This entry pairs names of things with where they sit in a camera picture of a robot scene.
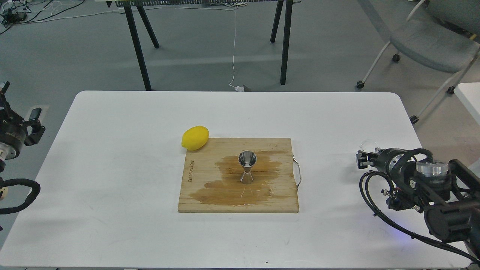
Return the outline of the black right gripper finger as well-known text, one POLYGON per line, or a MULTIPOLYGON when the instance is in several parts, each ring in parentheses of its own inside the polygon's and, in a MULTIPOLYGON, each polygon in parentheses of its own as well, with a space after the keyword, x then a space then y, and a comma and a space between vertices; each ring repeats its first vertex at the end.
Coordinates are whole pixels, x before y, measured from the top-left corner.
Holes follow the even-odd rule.
POLYGON ((367 168, 367 167, 375 167, 375 161, 377 160, 377 153, 375 152, 365 152, 362 150, 358 150, 357 154, 355 155, 357 159, 357 166, 358 168, 367 168))

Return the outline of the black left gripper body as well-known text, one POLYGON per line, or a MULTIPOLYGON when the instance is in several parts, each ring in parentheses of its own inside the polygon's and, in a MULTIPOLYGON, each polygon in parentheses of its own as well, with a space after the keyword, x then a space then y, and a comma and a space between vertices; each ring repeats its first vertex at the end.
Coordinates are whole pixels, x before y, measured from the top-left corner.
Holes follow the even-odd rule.
POLYGON ((22 117, 1 116, 0 155, 2 161, 19 156, 26 138, 26 127, 23 124, 22 117))

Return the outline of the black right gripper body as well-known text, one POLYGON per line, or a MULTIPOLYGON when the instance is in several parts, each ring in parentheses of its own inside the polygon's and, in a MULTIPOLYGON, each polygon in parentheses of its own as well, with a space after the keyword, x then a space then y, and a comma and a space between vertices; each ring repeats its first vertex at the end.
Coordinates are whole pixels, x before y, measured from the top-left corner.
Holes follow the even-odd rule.
POLYGON ((396 176, 393 173, 393 167, 408 151, 400 148, 376 148, 375 150, 376 152, 372 152, 371 154, 371 166, 394 179, 396 176))

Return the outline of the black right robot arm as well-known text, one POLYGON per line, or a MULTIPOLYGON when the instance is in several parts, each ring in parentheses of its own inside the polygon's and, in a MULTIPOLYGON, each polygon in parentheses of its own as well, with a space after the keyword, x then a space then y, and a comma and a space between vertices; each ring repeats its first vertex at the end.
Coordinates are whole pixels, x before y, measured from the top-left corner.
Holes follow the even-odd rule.
POLYGON ((362 175, 359 188, 375 216, 412 239, 479 263, 479 177, 468 167, 457 159, 436 161, 424 148, 359 150, 355 157, 359 169, 373 167, 362 175), (382 190, 388 208, 422 213, 434 239, 405 229, 379 209, 369 191, 374 176, 388 183, 382 190))

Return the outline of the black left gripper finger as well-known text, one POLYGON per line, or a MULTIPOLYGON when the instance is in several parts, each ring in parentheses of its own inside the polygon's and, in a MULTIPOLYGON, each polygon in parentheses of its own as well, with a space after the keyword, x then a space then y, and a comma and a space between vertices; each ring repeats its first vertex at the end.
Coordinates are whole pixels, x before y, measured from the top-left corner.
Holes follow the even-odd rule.
POLYGON ((41 125, 39 117, 41 115, 41 108, 35 108, 31 111, 28 121, 24 121, 26 128, 31 128, 31 132, 26 135, 24 145, 32 146, 39 143, 43 133, 45 132, 45 126, 41 125))
POLYGON ((14 119, 14 111, 10 107, 10 103, 7 102, 5 94, 10 86, 10 82, 5 82, 0 91, 0 105, 1 105, 1 118, 12 121, 14 119))

